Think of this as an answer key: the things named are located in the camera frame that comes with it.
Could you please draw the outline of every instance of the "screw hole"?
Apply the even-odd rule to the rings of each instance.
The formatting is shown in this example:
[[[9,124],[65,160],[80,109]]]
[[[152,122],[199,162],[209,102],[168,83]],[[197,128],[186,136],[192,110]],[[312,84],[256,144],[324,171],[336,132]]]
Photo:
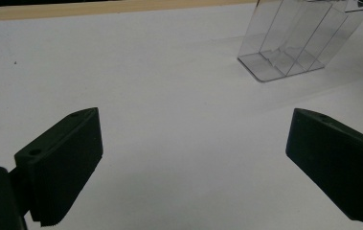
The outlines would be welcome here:
[[[31,151],[29,151],[29,155],[31,156],[37,156],[41,153],[41,149],[33,149]]]
[[[328,125],[331,125],[331,124],[332,124],[332,120],[331,120],[331,118],[330,118],[330,117],[328,117],[327,115],[321,114],[321,115],[319,115],[319,117],[321,118],[321,121],[322,121],[323,123],[326,123],[326,124],[328,124]]]

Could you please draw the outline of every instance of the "white table surface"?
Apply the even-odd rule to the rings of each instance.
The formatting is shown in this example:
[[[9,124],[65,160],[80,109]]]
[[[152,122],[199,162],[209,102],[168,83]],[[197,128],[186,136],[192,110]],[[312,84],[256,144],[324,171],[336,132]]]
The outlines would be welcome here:
[[[295,107],[363,133],[363,24],[325,70],[258,83],[236,59],[253,9],[0,22],[0,166],[100,109],[103,159],[50,229],[363,229],[284,152]]]

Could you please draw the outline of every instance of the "acrylic stand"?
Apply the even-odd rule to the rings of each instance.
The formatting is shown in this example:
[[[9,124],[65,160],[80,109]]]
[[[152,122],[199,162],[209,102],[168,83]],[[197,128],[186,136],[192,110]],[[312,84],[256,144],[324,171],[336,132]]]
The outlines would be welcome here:
[[[258,81],[321,69],[362,21],[356,0],[259,0],[238,60]]]

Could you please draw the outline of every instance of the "clear acrylic holder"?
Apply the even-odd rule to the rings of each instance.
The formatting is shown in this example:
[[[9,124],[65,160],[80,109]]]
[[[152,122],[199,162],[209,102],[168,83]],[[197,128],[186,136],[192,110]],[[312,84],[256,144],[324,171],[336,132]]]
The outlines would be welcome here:
[[[356,0],[259,0],[238,60],[262,82],[321,69],[362,21]]]

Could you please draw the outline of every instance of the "transparent plastic divider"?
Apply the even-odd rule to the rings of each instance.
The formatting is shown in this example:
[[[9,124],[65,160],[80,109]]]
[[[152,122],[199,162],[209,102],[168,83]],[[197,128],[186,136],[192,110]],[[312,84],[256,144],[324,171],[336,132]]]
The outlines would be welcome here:
[[[331,59],[339,52],[340,48],[351,37],[357,27],[363,22],[363,11],[345,12],[346,20],[342,23],[340,28],[336,31],[329,43],[321,51],[317,61],[315,61],[309,68],[309,71],[320,69],[319,65],[326,66]]]
[[[362,21],[356,0],[259,0],[238,60],[259,81],[324,68]]]
[[[308,71],[312,65],[315,69],[323,68],[324,64],[318,61],[317,58],[324,51],[346,19],[347,16],[345,13],[342,13],[335,8],[330,8],[312,37],[309,39],[304,50],[298,55],[297,62],[298,65],[301,66],[301,70],[292,68],[287,73],[288,76]]]

